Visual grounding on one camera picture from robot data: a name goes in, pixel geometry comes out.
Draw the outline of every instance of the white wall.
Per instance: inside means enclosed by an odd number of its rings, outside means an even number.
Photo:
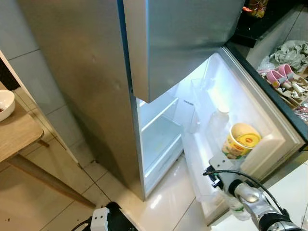
[[[0,1],[0,50],[49,119],[66,146],[84,167],[93,155],[69,111],[17,0]]]

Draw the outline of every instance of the food container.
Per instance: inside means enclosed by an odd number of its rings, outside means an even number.
[[[252,126],[244,123],[235,124],[228,133],[222,152],[229,159],[240,159],[246,156],[260,140],[260,134]]]

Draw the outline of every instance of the black countertop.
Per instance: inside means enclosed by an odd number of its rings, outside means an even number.
[[[301,0],[269,0],[263,18],[253,18],[242,12],[231,41],[253,48],[272,31]]]

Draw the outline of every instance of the yellow lid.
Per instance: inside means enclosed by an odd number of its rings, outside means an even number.
[[[247,134],[244,134],[236,138],[236,141],[238,141],[240,144],[244,145],[245,147],[253,148],[259,143],[260,139],[261,137],[258,136],[257,134],[247,133]]]

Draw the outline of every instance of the wooden table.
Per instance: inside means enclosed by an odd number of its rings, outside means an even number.
[[[16,108],[14,112],[0,122],[0,162],[7,161],[15,168],[40,180],[50,188],[88,207],[95,208],[94,203],[18,153],[23,148],[37,141],[46,147],[49,145],[41,141],[44,134],[41,126],[27,114],[18,102],[15,103]]]

